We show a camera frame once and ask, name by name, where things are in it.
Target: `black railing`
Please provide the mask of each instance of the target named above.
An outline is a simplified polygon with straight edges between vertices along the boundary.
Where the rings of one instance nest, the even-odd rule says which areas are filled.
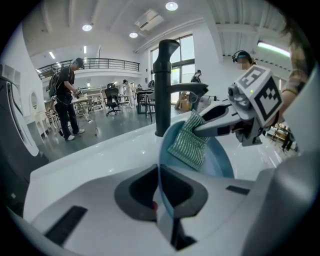
[[[37,68],[40,79],[52,77],[54,73],[60,71],[62,67],[71,65],[72,59],[60,61],[51,65]],[[115,69],[139,71],[139,63],[113,58],[86,58],[83,59],[85,69]]]

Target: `headphones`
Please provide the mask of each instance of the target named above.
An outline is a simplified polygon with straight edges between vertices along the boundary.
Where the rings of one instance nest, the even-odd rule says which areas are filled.
[[[233,56],[232,56],[232,61],[233,61],[233,62],[238,62],[237,58],[239,57],[239,54],[237,55],[237,57],[236,57],[236,54],[239,53],[239,52],[245,52],[245,53],[247,53],[247,54],[248,54],[248,58],[247,58],[247,59],[248,59],[249,63],[250,63],[250,64],[255,64],[255,63],[253,62],[252,58],[251,58],[251,55],[250,55],[247,51],[245,51],[245,50],[238,50],[238,51],[236,51],[236,52],[233,54]]]

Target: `mirror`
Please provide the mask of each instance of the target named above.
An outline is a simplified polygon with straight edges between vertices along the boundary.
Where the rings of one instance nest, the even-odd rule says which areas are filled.
[[[37,99],[37,95],[34,91],[31,93],[31,104],[32,104],[33,108],[36,110],[37,105],[38,105],[38,99]]]

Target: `man in black shirt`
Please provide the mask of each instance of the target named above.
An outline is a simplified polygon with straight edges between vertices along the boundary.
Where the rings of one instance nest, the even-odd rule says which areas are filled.
[[[84,69],[84,61],[81,58],[77,58],[72,62],[70,66],[66,66],[61,70],[58,81],[56,83],[57,103],[55,105],[55,108],[59,115],[63,137],[66,141],[72,141],[73,139],[75,139],[75,136],[73,135],[78,135],[85,132],[84,129],[79,129],[75,109],[71,104],[72,92],[77,98],[82,95],[81,91],[77,90],[73,86],[75,82],[74,71],[80,68]],[[73,135],[71,135],[68,128],[69,119]]]

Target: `faucet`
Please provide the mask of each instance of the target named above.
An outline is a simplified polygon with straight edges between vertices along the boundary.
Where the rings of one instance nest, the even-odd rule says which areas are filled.
[[[180,44],[171,39],[159,43],[159,54],[153,63],[154,96],[155,96],[155,135],[163,137],[171,121],[172,93],[191,92],[199,98],[208,92],[208,85],[199,82],[179,83],[171,85],[170,57]]]

